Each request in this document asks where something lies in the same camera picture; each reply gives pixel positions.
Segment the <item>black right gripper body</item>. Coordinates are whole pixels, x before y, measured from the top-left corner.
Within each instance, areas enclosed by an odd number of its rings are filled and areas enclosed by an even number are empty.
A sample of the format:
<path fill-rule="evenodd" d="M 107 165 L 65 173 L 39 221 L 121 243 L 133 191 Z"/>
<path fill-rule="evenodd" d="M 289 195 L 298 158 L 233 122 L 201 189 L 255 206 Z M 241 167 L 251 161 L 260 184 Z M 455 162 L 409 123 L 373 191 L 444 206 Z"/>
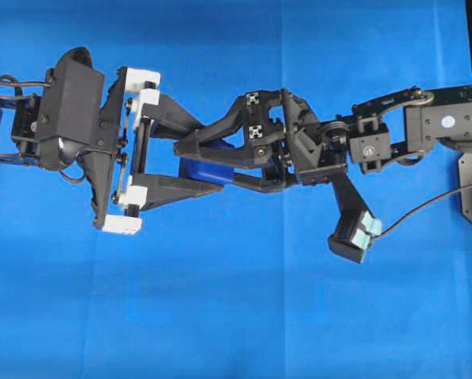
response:
<path fill-rule="evenodd" d="M 348 124 L 341 119 L 320 122 L 308 103 L 281 91 L 284 139 L 274 147 L 272 165 L 263 169 L 293 174 L 298 184 L 332 184 L 334 174 L 347 174 Z"/>

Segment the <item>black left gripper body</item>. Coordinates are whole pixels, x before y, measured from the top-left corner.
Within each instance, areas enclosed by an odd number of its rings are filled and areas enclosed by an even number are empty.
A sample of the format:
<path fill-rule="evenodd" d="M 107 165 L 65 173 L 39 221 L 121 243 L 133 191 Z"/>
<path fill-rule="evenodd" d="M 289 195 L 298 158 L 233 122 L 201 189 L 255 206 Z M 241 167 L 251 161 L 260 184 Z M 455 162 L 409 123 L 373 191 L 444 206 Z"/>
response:
<path fill-rule="evenodd" d="M 143 116 L 146 105 L 157 105 L 161 75 L 156 71 L 122 67 L 118 79 L 110 87 L 106 102 L 99 110 L 96 146 L 80 155 L 80 163 L 92 189 L 93 226 L 101 231 L 134 235 L 142 228 L 139 211 L 148 190 L 134 185 L 138 170 L 125 176 L 127 155 L 122 152 L 126 141 L 129 117 L 122 114 L 124 97 L 133 94 L 129 112 L 134 114 L 133 131 L 136 141 L 144 139 L 149 120 Z"/>

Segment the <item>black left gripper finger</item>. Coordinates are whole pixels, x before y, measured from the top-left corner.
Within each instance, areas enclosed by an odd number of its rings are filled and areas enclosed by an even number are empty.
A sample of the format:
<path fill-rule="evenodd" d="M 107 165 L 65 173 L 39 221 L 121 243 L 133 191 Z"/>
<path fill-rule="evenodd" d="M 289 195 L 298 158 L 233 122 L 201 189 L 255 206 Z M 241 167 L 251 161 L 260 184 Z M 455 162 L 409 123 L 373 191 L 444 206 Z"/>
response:
<path fill-rule="evenodd" d="M 143 212 L 172 202 L 202 197 L 223 190 L 223 186 L 163 174 L 135 174 L 129 185 L 129 204 Z"/>
<path fill-rule="evenodd" d="M 152 120 L 150 138 L 182 139 L 204 128 L 186 109 L 164 94 L 159 96 L 157 105 L 146 103 L 142 115 Z"/>

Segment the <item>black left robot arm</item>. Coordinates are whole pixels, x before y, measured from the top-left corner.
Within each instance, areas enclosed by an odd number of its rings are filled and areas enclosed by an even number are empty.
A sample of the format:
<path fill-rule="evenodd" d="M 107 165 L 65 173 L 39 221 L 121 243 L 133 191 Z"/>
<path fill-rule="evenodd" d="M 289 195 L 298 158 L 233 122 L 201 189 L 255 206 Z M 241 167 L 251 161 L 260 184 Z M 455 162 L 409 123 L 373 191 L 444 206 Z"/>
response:
<path fill-rule="evenodd" d="M 78 165 L 91 186 L 93 227 L 133 235 L 140 213 L 220 191 L 234 177 L 227 165 L 183 158 L 175 177 L 144 170 L 148 140 L 179 139 L 197 120 L 159 91 L 155 71 L 122 67 L 108 91 L 89 62 L 66 55 L 50 68 L 41 94 L 23 93 L 15 77 L 0 77 L 0 164 L 63 174 Z"/>

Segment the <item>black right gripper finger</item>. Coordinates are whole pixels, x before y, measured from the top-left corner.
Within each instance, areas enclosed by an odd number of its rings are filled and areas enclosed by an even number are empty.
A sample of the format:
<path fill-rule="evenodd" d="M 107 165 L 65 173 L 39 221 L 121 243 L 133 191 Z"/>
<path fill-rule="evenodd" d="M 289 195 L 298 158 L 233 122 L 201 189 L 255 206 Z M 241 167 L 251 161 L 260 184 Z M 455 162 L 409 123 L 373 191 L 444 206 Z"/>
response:
<path fill-rule="evenodd" d="M 266 167 L 275 154 L 275 122 L 269 117 L 273 107 L 274 96 L 239 96 L 220 120 L 176 141 L 174 154 L 228 167 Z M 241 147 L 215 145 L 239 130 L 243 131 Z"/>
<path fill-rule="evenodd" d="M 258 193 L 278 193 L 297 185 L 298 180 L 293 174 L 285 171 L 262 169 L 260 177 L 234 173 L 231 184 Z"/>

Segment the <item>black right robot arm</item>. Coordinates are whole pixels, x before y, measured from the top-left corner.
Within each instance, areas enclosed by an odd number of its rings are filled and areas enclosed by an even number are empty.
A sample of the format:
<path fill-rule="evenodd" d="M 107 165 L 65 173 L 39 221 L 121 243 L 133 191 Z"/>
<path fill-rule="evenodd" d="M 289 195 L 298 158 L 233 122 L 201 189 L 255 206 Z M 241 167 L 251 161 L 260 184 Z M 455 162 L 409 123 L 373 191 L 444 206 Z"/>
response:
<path fill-rule="evenodd" d="M 262 193 L 315 186 L 390 163 L 415 165 L 435 144 L 472 152 L 472 85 L 408 88 L 322 122 L 292 92 L 249 92 L 226 116 L 174 144 L 182 158 L 233 167 L 236 186 Z"/>

